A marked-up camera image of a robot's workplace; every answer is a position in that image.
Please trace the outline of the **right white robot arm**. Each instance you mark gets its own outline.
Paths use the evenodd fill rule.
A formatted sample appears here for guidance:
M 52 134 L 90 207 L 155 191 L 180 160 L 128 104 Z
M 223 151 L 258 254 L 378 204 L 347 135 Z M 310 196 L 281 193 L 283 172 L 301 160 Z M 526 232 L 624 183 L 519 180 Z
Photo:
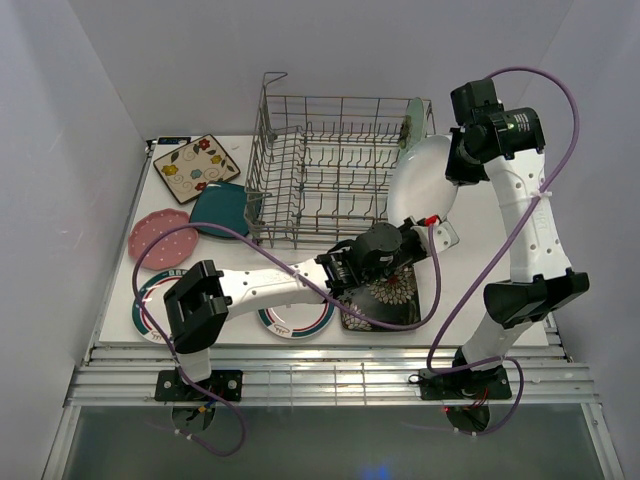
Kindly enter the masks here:
M 454 390 L 474 397 L 488 384 L 515 341 L 534 323 L 585 293 L 584 272 L 573 269 L 559 239 L 545 188 L 545 138 L 537 113 L 507 110 L 492 80 L 468 82 L 451 93 L 456 127 L 445 170 L 456 186 L 491 183 L 507 234 L 510 277 L 483 291 L 486 314 L 460 348 Z

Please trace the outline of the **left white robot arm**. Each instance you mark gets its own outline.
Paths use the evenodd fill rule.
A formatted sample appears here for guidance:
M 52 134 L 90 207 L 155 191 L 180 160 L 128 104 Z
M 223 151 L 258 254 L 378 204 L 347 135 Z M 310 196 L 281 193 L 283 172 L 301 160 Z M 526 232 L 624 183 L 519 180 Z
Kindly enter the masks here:
M 336 302 L 391 331 L 421 323 L 414 264 L 436 256 L 434 229 L 407 218 L 395 227 L 374 224 L 315 258 L 253 271 L 220 270 L 210 260 L 191 267 L 164 295 L 180 372 L 190 399 L 212 387 L 209 349 L 226 321 L 295 304 Z

